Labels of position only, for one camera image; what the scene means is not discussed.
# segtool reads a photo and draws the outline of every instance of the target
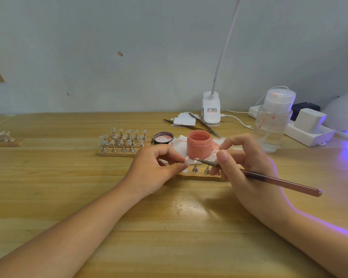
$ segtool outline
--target tweezers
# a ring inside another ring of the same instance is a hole
[[[195,158],[195,160],[199,161],[201,163],[207,164],[209,166],[212,166],[212,167],[221,168],[221,166],[218,163],[215,163],[212,161],[199,160],[198,158]],[[249,170],[244,170],[244,169],[240,169],[240,170],[241,170],[241,172],[244,173],[244,175],[246,177],[249,177],[251,179],[256,179],[258,181],[267,182],[270,184],[274,184],[274,185],[277,185],[280,187],[284,187],[287,189],[291,189],[291,190],[298,191],[298,192],[308,194],[311,196],[315,196],[315,197],[320,197],[322,195],[321,190],[314,188],[314,187],[301,185],[301,184],[298,184],[295,182],[284,181],[282,179],[278,179],[275,177],[265,176],[265,175],[262,175],[260,173],[254,173],[254,172],[251,172]]]
[[[213,135],[221,138],[220,135],[218,135],[212,128],[210,128],[208,125],[206,125],[203,121],[201,121],[201,119],[197,118],[195,115],[193,115],[191,112],[189,112],[190,116],[192,118],[195,118],[197,122],[199,122],[201,125],[203,125],[205,128],[207,128]]]
[[[170,124],[174,124],[173,121],[171,120],[166,120],[166,119],[163,119],[165,122],[168,122]],[[201,129],[201,128],[198,128],[198,127],[194,127],[194,126],[187,126],[187,125],[178,125],[178,126],[181,126],[181,127],[184,127],[184,128],[187,128],[187,129],[191,129],[191,130],[201,130],[201,131],[204,131],[204,129]]]

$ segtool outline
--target wall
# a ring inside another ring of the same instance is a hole
[[[0,113],[200,109],[235,0],[0,0]],[[348,0],[241,0],[216,90],[348,92]]]

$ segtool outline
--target bottle cap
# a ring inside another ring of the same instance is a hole
[[[274,88],[267,92],[263,108],[271,113],[288,113],[295,100],[296,93],[283,88]]]

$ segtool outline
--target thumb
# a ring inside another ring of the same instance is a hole
[[[179,174],[181,171],[188,168],[188,166],[185,163],[174,163],[169,166],[162,167],[165,172],[168,175],[168,179],[171,177],[174,177],[175,175]]]
[[[241,172],[236,161],[227,150],[219,150],[217,152],[217,160],[234,188],[239,187],[245,182],[245,175]]]

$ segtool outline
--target white power strip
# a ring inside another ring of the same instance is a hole
[[[259,107],[260,105],[250,107],[249,116],[255,119],[256,115],[258,114]],[[295,121],[290,120],[284,134],[308,147],[311,147],[313,145],[325,146],[325,142],[329,141],[335,133],[334,130],[322,125],[318,128],[315,134],[306,133],[305,131],[297,129],[294,126],[294,123]]]

